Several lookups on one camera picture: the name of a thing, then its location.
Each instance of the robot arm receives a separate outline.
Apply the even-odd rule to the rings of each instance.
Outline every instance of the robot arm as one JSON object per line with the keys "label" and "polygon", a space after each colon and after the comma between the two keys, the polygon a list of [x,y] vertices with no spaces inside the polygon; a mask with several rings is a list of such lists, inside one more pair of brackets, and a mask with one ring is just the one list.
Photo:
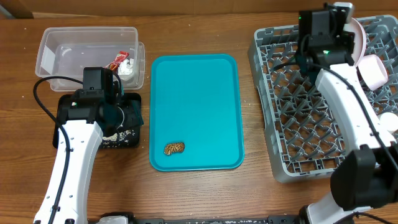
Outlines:
{"label": "robot arm", "polygon": [[[86,120],[67,121],[63,125],[70,138],[69,168],[63,186],[54,223],[87,223],[87,194],[90,185],[91,171],[103,132],[97,122],[88,124]],[[51,175],[49,187],[34,223],[48,223],[52,206],[60,185],[65,164],[65,139],[59,131],[58,151]]]}
{"label": "robot arm", "polygon": [[[380,138],[387,147],[390,147],[395,138],[381,126],[379,118],[377,118],[359,84],[356,67],[342,63],[330,65],[330,69],[340,74],[354,86],[355,91],[361,97],[368,111],[373,125],[379,132]],[[353,92],[347,89],[347,86],[339,78],[326,70],[321,70],[315,85],[327,100],[333,116],[336,118],[344,139],[345,155],[348,155],[353,149],[359,149],[362,145],[368,145],[371,149],[380,147]]]}
{"label": "robot arm", "polygon": [[[352,12],[352,4],[342,2],[326,5],[324,10],[300,12],[298,44],[302,50],[296,53],[295,59],[326,98],[345,141],[346,159],[331,176],[331,192],[319,202],[303,207],[298,223],[335,223],[354,212],[398,201],[398,145],[380,124],[359,84],[351,57],[354,34],[343,30]],[[328,23],[325,28],[320,21],[329,19],[333,25]],[[364,108],[351,89],[331,71],[353,86]],[[381,142],[374,136],[370,124],[379,133]]]}
{"label": "robot arm", "polygon": [[[57,120],[63,124],[70,143],[67,153],[65,136],[58,129],[58,151],[44,201],[34,223],[88,223],[87,195],[91,171],[103,136],[112,136],[142,124],[141,113],[134,103],[121,98],[119,83],[105,68],[85,68],[83,88],[64,99]],[[66,178],[62,175],[66,168]],[[60,193],[58,206],[55,199]],[[124,216],[106,217],[99,223],[128,224]]]}

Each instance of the plastic storage bin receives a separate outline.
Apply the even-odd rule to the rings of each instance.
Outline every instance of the plastic storage bin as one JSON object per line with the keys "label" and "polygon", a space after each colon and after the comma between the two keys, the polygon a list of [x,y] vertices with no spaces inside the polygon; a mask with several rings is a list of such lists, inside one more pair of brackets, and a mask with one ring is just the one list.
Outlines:
{"label": "plastic storage bin", "polygon": [[[56,27],[44,31],[36,61],[36,75],[83,79],[85,67],[104,67],[119,51],[134,59],[133,72],[120,75],[125,90],[144,84],[145,50],[134,27]],[[49,80],[54,91],[74,91],[81,85],[68,80]]]}
{"label": "plastic storage bin", "polygon": [[[389,80],[371,91],[361,85],[377,114],[398,113],[398,21],[392,16],[358,19],[366,32],[365,55],[375,54]],[[328,104],[296,65],[272,68],[297,49],[298,25],[259,29],[248,55],[264,114],[264,135],[272,174],[279,182],[329,177],[344,160],[343,138]]]}

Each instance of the teal tray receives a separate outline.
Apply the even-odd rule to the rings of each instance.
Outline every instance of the teal tray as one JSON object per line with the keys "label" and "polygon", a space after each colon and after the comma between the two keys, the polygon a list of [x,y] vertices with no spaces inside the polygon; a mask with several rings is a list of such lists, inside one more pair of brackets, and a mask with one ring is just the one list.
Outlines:
{"label": "teal tray", "polygon": [[[167,156],[167,144],[184,142]],[[149,159],[160,171],[234,169],[244,158],[236,61],[226,54],[159,57],[150,83]]]}

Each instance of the plastic tray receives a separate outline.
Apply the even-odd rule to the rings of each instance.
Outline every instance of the plastic tray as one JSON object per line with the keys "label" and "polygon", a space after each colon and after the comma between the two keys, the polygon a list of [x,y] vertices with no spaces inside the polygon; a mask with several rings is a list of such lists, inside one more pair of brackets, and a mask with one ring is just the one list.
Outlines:
{"label": "plastic tray", "polygon": [[[381,58],[389,81],[375,91],[361,82],[377,114],[398,113],[398,21],[392,16],[358,19],[366,32],[367,54]],[[279,182],[329,177],[343,161],[344,142],[324,97],[302,77],[298,66],[282,73],[273,66],[297,49],[298,25],[259,29],[248,56],[264,114],[272,173]]]}
{"label": "plastic tray", "polygon": [[[159,57],[150,83],[150,163],[160,171],[233,169],[244,158],[236,61],[226,54]],[[167,144],[185,150],[167,156]]]}
{"label": "plastic tray", "polygon": [[[144,84],[145,49],[138,42],[134,27],[56,27],[44,31],[36,61],[36,75],[54,75],[83,79],[85,67],[104,67],[119,51],[129,52],[134,70],[120,75],[126,90]],[[49,80],[54,91],[74,91],[81,85],[68,80]]]}

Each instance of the red wrapper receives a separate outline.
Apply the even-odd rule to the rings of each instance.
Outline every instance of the red wrapper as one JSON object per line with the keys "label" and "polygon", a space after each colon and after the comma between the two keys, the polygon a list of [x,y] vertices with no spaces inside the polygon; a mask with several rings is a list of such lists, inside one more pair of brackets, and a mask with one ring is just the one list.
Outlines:
{"label": "red wrapper", "polygon": [[105,68],[108,68],[115,72],[118,69],[120,63],[122,63],[122,61],[124,61],[128,56],[129,56],[128,52],[120,51],[116,56],[116,58],[113,60],[113,62],[105,66]]}

